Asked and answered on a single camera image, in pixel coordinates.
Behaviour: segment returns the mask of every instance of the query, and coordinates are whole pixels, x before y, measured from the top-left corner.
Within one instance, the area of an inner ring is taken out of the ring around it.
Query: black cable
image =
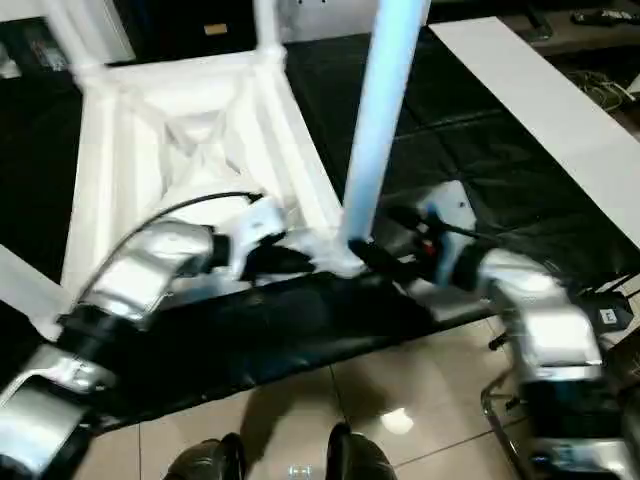
[[[107,266],[109,265],[109,263],[111,262],[111,260],[115,256],[116,252],[118,252],[124,246],[124,244],[126,244],[129,240],[131,240],[131,238],[133,238],[135,235],[137,235],[142,230],[147,228],[153,222],[155,222],[159,218],[164,217],[165,215],[169,215],[170,213],[175,212],[176,210],[181,210],[181,209],[183,209],[185,207],[189,207],[191,205],[196,205],[198,203],[207,202],[209,200],[218,200],[218,199],[221,199],[221,198],[232,198],[232,197],[244,197],[247,200],[249,200],[249,203],[253,203],[253,202],[256,202],[257,200],[261,199],[262,198],[262,194],[260,194],[260,193],[251,193],[251,192],[242,192],[242,191],[210,193],[208,195],[201,195],[199,197],[195,197],[195,198],[191,198],[189,200],[185,200],[184,202],[176,203],[175,205],[172,205],[171,207],[167,207],[164,210],[161,210],[160,212],[156,213],[155,215],[153,215],[152,217],[148,218],[147,220],[142,222],[140,225],[138,225],[138,227],[136,227],[134,230],[129,232],[127,235],[125,235],[116,244],[116,246],[111,250],[111,253],[109,253],[109,255],[104,260],[104,262],[102,262],[102,265],[100,265],[98,270],[96,270],[96,272],[89,278],[89,280],[85,284],[85,287],[82,289],[82,292],[78,296],[78,299],[76,300],[76,303],[78,301],[82,300],[87,295],[89,290],[95,285],[96,280],[104,273],[104,270],[107,268]]]

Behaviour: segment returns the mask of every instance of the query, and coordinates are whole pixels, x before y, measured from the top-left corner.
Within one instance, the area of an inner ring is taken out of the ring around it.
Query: black device
[[[629,13],[624,10],[602,9],[594,13],[572,13],[571,21],[576,25],[597,27],[615,27],[623,23],[640,25],[640,14]]]

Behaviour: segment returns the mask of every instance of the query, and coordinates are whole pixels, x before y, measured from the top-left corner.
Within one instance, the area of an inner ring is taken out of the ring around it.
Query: white label
[[[613,325],[618,322],[616,312],[614,312],[611,308],[600,310],[600,316],[602,317],[602,323],[604,323],[605,325]]]

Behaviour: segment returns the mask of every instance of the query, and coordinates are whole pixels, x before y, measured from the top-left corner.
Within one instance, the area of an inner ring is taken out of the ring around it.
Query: black leather surface
[[[368,36],[288,47],[296,100],[342,195]],[[427,29],[421,32],[386,174],[383,204],[460,180],[478,230],[599,285],[640,269],[640,253],[544,148]],[[387,225],[376,238],[387,242]]]
[[[316,274],[160,314],[107,412],[152,419],[433,333],[429,313],[375,277]]]

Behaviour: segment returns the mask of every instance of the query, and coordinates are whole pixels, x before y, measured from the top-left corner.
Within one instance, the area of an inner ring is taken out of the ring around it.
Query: robotic arm
[[[405,209],[394,217],[419,242],[437,247],[421,261],[422,271],[434,272],[436,283],[489,299],[502,319],[533,428],[534,466],[553,477],[639,479],[588,316],[542,265],[495,241],[470,241],[474,233],[443,222],[441,212],[421,217]],[[442,248],[445,235],[459,237],[448,252]]]

